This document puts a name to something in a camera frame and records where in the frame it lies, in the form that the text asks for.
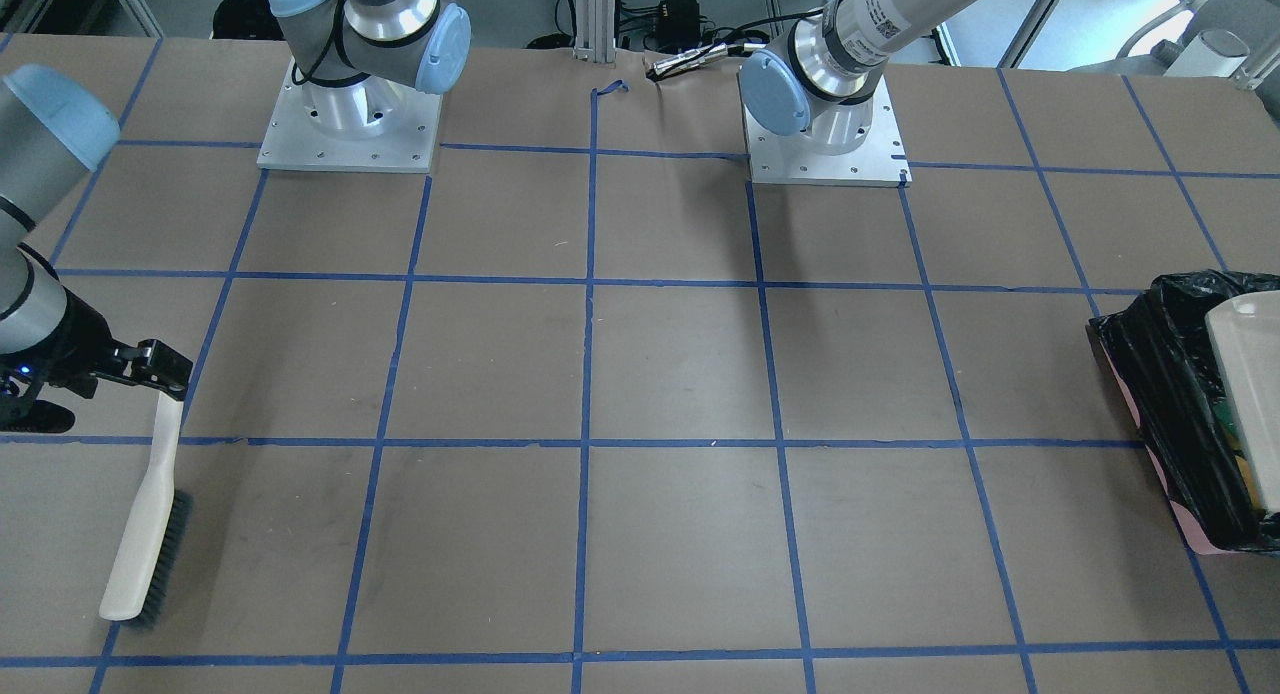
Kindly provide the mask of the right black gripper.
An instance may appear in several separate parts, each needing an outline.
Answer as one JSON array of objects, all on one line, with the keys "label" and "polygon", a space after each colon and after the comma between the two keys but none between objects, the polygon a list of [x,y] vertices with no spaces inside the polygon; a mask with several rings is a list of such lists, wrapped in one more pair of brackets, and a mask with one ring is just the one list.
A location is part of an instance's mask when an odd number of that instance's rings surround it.
[{"label": "right black gripper", "polygon": [[186,399],[193,362],[159,339],[115,339],[108,321],[69,289],[28,296],[3,319],[3,432],[61,434],[68,408],[44,401],[45,387],[91,401],[100,382],[147,387]]}]

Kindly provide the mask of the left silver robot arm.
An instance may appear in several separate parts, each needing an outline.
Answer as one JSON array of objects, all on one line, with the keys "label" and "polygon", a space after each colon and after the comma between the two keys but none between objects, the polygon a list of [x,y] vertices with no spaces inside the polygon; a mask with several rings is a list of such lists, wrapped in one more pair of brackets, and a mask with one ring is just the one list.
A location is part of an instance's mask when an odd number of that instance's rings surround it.
[{"label": "left silver robot arm", "polygon": [[887,61],[979,0],[824,0],[739,74],[745,110],[772,134],[827,155],[860,147]]}]

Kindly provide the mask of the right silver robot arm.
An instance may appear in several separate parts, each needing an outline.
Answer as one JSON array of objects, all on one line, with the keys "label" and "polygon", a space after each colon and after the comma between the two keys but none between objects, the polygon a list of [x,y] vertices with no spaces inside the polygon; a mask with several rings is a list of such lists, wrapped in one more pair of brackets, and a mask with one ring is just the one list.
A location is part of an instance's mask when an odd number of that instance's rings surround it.
[{"label": "right silver robot arm", "polygon": [[[289,44],[291,88],[314,129],[372,137],[404,102],[457,83],[474,28],[457,0],[262,0]],[[159,393],[160,424],[177,424],[193,362],[157,339],[118,341],[105,318],[59,279],[26,238],[84,175],[104,165],[120,125],[60,70],[29,64],[3,78],[3,430],[60,434],[69,410],[45,387],[95,397],[101,382]]]}]

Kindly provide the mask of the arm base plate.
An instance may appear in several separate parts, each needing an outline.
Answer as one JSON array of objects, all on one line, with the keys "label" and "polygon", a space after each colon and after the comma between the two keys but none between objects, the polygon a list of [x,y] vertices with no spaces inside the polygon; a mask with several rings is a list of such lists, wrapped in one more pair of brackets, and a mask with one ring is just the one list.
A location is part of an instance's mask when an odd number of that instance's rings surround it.
[{"label": "arm base plate", "polygon": [[444,97],[370,76],[346,88],[296,85],[289,61],[256,163],[296,173],[426,175]]},{"label": "arm base plate", "polygon": [[890,85],[858,106],[823,111],[808,132],[774,134],[742,111],[748,161],[756,184],[844,184],[900,188],[913,182]]}]

